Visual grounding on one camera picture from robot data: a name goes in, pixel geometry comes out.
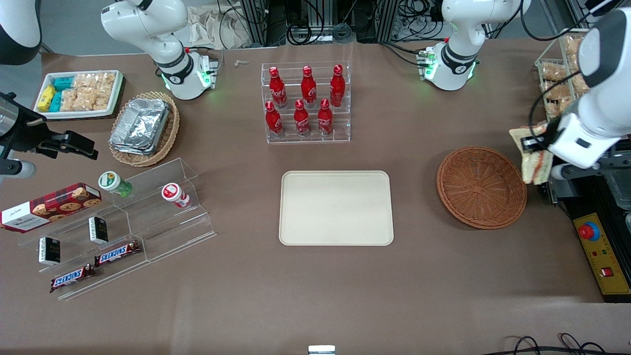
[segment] red bottle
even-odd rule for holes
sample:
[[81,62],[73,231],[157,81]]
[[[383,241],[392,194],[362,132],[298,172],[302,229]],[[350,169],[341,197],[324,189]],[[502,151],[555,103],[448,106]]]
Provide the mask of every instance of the red bottle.
[[333,107],[342,106],[346,81],[342,77],[342,65],[335,64],[333,67],[333,78],[331,79],[331,105]]
[[274,107],[274,102],[265,103],[265,121],[268,124],[269,132],[273,138],[282,138],[285,135],[283,123],[280,121],[280,113]]
[[320,101],[320,111],[317,113],[317,127],[322,136],[329,136],[333,133],[333,112],[329,108],[329,101]]
[[302,98],[305,101],[305,107],[313,109],[316,107],[316,81],[314,80],[312,70],[310,66],[304,66],[302,68],[302,83],[300,88],[302,89]]
[[309,112],[305,110],[305,103],[300,99],[296,100],[296,111],[293,112],[293,119],[296,121],[298,136],[306,137],[311,134]]
[[272,93],[272,100],[276,103],[278,109],[287,107],[287,92],[285,91],[285,83],[278,75],[278,68],[273,66],[269,69],[269,91]]

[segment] wicker basket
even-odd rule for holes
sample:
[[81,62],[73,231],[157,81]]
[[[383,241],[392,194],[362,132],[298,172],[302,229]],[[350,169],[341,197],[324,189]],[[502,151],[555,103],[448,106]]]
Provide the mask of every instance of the wicker basket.
[[453,151],[438,169],[437,187],[457,219],[480,229],[503,228],[526,208],[526,185],[508,158],[485,147]]
[[[115,150],[112,145],[110,145],[110,151],[112,152],[112,155],[119,162],[136,167],[145,167],[156,164],[157,162],[164,159],[167,156],[169,150],[171,150],[171,148],[173,147],[175,136],[177,135],[177,130],[180,128],[180,114],[179,112],[177,112],[177,107],[175,106],[175,102],[173,102],[173,99],[161,92],[141,93],[134,99],[161,99],[165,102],[168,102],[168,104],[170,105],[170,110],[167,118],[168,121],[164,127],[164,130],[162,131],[162,136],[160,137],[158,148],[156,149],[156,152],[154,154],[140,155],[123,153]],[[130,102],[131,100],[126,103],[125,106],[119,111],[118,116],[116,116],[116,121],[114,121],[112,132],[114,132],[114,130],[116,129],[118,122],[121,120],[122,113],[125,111]]]

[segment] gray floor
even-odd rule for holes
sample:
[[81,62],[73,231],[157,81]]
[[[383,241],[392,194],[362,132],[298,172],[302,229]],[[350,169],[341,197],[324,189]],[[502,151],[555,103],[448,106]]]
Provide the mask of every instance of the gray floor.
[[[524,19],[536,35],[551,35],[541,1],[533,0]],[[184,0],[187,6],[208,4],[210,0]],[[45,0],[42,2],[42,38],[54,52],[75,56],[95,54],[140,53],[133,45],[110,37],[100,21],[100,11],[112,0]],[[549,2],[557,13],[563,8],[563,0]],[[188,29],[175,35],[187,44]],[[500,38],[525,37],[521,23],[513,21],[501,33]],[[38,57],[23,66],[0,66],[0,91],[15,92],[18,102],[30,105],[36,96],[41,81],[42,65]]]

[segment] yellow control panel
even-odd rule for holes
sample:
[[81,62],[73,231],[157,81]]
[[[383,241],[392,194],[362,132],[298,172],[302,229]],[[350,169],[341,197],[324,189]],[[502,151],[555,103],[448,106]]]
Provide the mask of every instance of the yellow control panel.
[[602,294],[631,294],[620,264],[596,214],[574,220],[581,243]]

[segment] table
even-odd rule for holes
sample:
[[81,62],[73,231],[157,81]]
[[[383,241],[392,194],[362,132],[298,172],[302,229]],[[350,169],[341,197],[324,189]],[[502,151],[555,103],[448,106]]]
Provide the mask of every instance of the table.
[[[628,346],[631,307],[604,304],[564,214],[532,186],[513,225],[479,231],[444,208],[442,159],[466,145],[519,163],[507,130],[526,122],[539,94],[531,69],[545,43],[489,40],[457,92],[419,81],[378,45],[230,51],[217,89],[177,101],[182,126],[168,161],[182,157],[218,235],[70,301],[37,273],[35,250],[0,234],[0,348],[6,354],[478,354],[512,348],[515,335],[559,346],[557,333]],[[353,137],[332,145],[270,146],[264,137],[261,63],[349,59]],[[249,61],[236,68],[235,60]],[[164,91],[146,55],[44,54],[44,71],[119,69],[124,100]],[[543,118],[543,110],[538,112]],[[6,179],[0,208],[69,183],[95,183],[116,162],[111,120],[51,123],[95,140],[94,162],[18,153],[31,179]],[[281,177],[289,170],[383,170],[391,180],[394,241],[386,247],[288,247],[278,241]],[[316,227],[310,221],[307,227]]]

